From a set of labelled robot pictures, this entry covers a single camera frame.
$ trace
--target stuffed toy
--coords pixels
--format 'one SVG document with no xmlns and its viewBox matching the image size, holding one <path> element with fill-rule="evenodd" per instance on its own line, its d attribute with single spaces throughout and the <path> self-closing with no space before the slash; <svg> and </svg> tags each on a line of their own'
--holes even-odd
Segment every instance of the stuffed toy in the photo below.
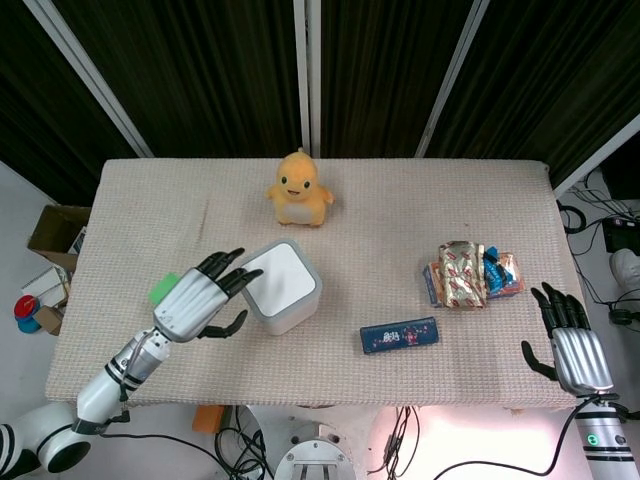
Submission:
<svg viewBox="0 0 640 480">
<path fill-rule="evenodd" d="M 278 166 L 276 184 L 267 190 L 273 202 L 276 219 L 282 225 L 296 223 L 319 227 L 324 223 L 327 204 L 333 194 L 318 185 L 318 169 L 302 149 L 284 157 Z"/>
</svg>

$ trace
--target table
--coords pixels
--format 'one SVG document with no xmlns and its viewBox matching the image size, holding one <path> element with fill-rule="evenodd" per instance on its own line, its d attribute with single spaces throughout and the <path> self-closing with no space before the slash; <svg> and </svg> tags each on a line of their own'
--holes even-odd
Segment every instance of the table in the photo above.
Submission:
<svg viewBox="0 0 640 480">
<path fill-rule="evenodd" d="M 281 226 L 265 199 L 279 159 L 128 159 L 103 170 L 47 383 L 79 390 L 152 325 L 147 294 L 210 253 L 292 238 L 324 283 L 317 313 L 280 337 L 250 319 L 226 340 L 174 345 L 133 403 L 573 405 L 531 372 L 520 342 L 551 352 L 533 298 L 484 311 L 429 305 L 421 271 L 448 240 L 513 252 L 529 286 L 582 298 L 548 180 L 534 161 L 322 159 L 335 193 L 319 229 Z M 232 321 L 241 295 L 215 318 Z M 364 325 L 435 316 L 436 345 L 364 355 Z"/>
</svg>

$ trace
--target blue snack box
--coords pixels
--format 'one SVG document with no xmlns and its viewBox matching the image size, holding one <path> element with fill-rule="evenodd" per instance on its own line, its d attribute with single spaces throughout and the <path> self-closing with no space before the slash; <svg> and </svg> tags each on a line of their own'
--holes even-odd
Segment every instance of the blue snack box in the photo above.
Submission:
<svg viewBox="0 0 640 480">
<path fill-rule="evenodd" d="M 364 353 L 382 352 L 397 348 L 416 347 L 437 343 L 438 328 L 434 317 L 387 323 L 360 329 Z"/>
</svg>

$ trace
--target white box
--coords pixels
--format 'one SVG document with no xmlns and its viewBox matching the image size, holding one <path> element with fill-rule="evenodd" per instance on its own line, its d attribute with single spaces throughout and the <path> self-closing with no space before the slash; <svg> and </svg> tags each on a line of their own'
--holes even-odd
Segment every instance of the white box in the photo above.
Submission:
<svg viewBox="0 0 640 480">
<path fill-rule="evenodd" d="M 258 250 L 242 267 L 264 270 L 242 294 L 271 335 L 282 335 L 316 312 L 322 280 L 293 240 L 278 240 Z"/>
</svg>

